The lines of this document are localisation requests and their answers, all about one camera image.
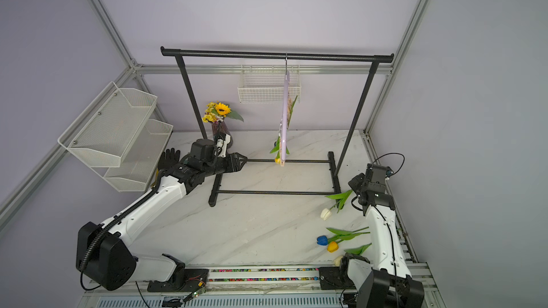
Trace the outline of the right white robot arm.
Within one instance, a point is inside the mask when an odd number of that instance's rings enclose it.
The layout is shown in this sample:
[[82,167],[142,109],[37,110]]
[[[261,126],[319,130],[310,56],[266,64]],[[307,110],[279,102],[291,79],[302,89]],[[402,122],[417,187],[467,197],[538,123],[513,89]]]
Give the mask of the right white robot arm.
[[369,163],[349,182],[372,239],[370,255],[347,251],[341,260],[341,278],[356,289],[352,307],[421,307],[424,302],[423,284],[412,278],[399,242],[395,201],[386,186],[392,175],[391,168]]

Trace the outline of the white tulip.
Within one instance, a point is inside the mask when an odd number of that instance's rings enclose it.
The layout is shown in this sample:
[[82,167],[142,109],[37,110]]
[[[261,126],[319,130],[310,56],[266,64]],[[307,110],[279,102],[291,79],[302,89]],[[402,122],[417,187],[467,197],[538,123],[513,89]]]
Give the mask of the white tulip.
[[330,208],[323,209],[321,212],[321,219],[326,221],[334,214],[334,212],[340,212],[344,208],[351,194],[353,194],[352,190],[339,194],[328,195],[327,198],[333,201],[333,205]]

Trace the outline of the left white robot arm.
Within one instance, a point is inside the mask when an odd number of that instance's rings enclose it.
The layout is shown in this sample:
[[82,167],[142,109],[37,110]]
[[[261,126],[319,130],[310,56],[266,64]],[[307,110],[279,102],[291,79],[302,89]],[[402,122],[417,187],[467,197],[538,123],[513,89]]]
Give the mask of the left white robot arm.
[[241,171],[248,158],[228,153],[225,140],[198,139],[190,153],[162,152],[158,177],[150,191],[100,224],[88,222],[78,231],[76,269],[80,277],[114,291],[127,282],[151,282],[180,289],[185,285],[183,261],[168,255],[137,255],[130,246],[163,212],[213,175]]

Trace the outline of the purple clip hanger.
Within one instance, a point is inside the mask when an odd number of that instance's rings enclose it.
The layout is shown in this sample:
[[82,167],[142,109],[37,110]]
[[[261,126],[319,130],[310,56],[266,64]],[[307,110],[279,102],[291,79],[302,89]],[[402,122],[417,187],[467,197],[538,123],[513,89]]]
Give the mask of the purple clip hanger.
[[287,149],[287,130],[288,130],[288,99],[289,99],[289,84],[290,84],[290,74],[288,71],[288,57],[285,57],[285,78],[284,78],[284,87],[283,87],[283,115],[282,115],[282,128],[281,128],[281,139],[280,139],[280,160],[281,166],[285,165],[286,159],[286,149]]

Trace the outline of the blue tulip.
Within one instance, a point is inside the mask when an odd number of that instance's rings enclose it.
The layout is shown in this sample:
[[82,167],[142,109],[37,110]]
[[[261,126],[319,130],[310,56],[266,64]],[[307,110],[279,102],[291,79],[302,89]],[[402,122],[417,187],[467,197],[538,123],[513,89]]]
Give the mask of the blue tulip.
[[360,228],[357,230],[340,230],[335,228],[326,228],[332,235],[330,237],[321,235],[316,238],[316,244],[320,246],[328,246],[331,242],[342,242],[352,240],[360,235],[370,234],[369,227]]

